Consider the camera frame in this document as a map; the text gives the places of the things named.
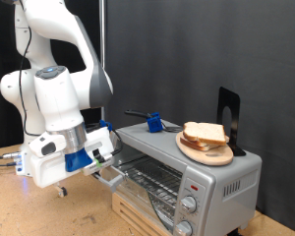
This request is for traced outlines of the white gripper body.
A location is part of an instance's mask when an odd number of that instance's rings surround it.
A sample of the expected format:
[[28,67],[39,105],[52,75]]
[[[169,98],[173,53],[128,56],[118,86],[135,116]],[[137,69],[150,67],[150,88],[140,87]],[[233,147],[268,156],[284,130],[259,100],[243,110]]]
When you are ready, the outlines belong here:
[[84,126],[44,132],[29,143],[30,165],[36,186],[45,188],[82,172],[90,175],[113,163],[107,127],[87,133]]

